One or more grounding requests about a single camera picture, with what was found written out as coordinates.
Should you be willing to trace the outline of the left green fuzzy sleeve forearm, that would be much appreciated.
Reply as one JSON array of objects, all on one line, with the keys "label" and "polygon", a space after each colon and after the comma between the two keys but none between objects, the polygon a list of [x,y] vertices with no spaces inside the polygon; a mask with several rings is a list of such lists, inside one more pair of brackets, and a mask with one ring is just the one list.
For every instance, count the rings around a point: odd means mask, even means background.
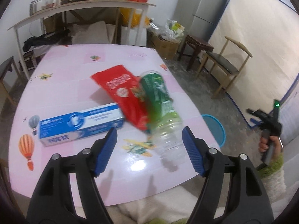
[{"label": "left green fuzzy sleeve forearm", "polygon": [[154,218],[153,220],[147,221],[144,224],[186,224],[188,221],[188,218],[181,218],[179,220],[169,222],[162,218]]}]

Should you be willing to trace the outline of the right green fuzzy sleeve forearm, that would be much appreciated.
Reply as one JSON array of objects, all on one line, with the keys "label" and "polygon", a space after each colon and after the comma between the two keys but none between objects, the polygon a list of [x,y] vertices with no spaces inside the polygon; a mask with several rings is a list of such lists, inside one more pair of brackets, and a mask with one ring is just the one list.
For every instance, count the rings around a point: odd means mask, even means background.
[{"label": "right green fuzzy sleeve forearm", "polygon": [[270,165],[258,170],[270,200],[274,219],[284,211],[298,189],[298,182],[289,188],[286,187],[283,163],[283,154],[281,153]]}]

